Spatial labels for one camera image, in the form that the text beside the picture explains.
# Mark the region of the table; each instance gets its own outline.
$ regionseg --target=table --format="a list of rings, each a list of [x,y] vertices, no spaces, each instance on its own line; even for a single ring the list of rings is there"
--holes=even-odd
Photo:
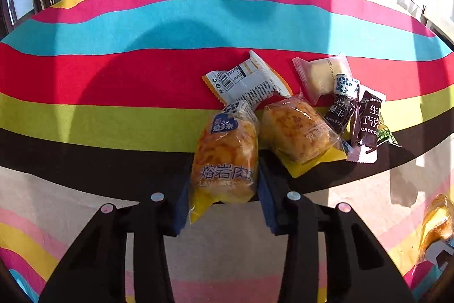
[[[0,43],[0,256],[32,296],[102,204],[134,204],[152,190],[175,196],[222,108],[201,76],[249,49],[293,92],[293,57],[344,52],[353,75],[387,95],[383,117],[401,149],[381,146],[374,164],[323,163],[297,179],[269,163],[314,202],[349,202],[422,289],[431,266],[411,274],[420,223],[437,193],[450,195],[453,168],[454,56],[430,30],[390,0],[62,0]],[[166,239],[176,300],[274,302],[285,244],[258,202],[213,206]],[[321,265],[322,300],[323,256]]]

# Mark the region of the food item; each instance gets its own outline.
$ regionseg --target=food item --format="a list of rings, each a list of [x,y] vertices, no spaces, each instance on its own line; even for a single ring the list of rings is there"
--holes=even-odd
[[[401,148],[393,133],[388,129],[388,127],[383,122],[383,117],[381,112],[378,113],[378,134],[377,134],[377,146],[379,147],[383,143],[388,143],[395,145],[396,147]]]
[[[378,119],[386,95],[360,85],[358,107],[353,114],[351,147],[347,161],[374,163],[377,161]]]
[[[258,120],[249,104],[227,105],[203,130],[191,172],[190,222],[215,202],[247,202],[257,188]]]
[[[244,99],[253,109],[274,93],[285,98],[292,95],[284,79],[252,50],[240,65],[230,71],[211,71],[203,80],[224,104]]]
[[[334,132],[342,135],[351,116],[358,106],[360,82],[342,73],[336,75],[334,86],[335,99],[330,110],[325,114],[325,120]]]
[[[303,164],[326,152],[339,136],[299,94],[265,106],[260,139],[275,153]]]
[[[312,62],[296,57],[292,62],[312,104],[316,104],[321,95],[333,92],[337,74],[351,76],[350,66],[344,53]]]
[[[447,241],[454,233],[454,204],[443,194],[438,194],[424,212],[418,262],[424,260],[427,248],[438,240]]]

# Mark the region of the dark brown stripe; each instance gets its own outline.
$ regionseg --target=dark brown stripe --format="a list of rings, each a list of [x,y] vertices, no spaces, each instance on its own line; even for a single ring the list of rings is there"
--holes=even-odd
[[[394,133],[402,148],[383,144],[372,164],[321,163],[293,179],[274,154],[261,151],[271,172],[301,193],[345,184],[411,161],[454,132],[454,108],[417,126]],[[30,173],[72,189],[140,201],[163,192],[176,201],[189,179],[191,153],[142,152],[57,143],[0,129],[0,166]]]

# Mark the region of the green snack package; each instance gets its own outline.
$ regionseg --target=green snack package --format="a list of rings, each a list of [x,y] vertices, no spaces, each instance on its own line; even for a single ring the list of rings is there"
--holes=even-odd
[[[382,145],[383,143],[392,144],[401,148],[392,132],[384,124],[383,117],[380,112],[378,115],[377,146]]]

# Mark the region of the blue and white patterned wrapper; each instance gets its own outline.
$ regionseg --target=blue and white patterned wrapper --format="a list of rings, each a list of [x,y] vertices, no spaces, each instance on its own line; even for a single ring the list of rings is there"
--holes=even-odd
[[[343,95],[351,99],[358,99],[360,81],[343,73],[336,75],[334,94]]]

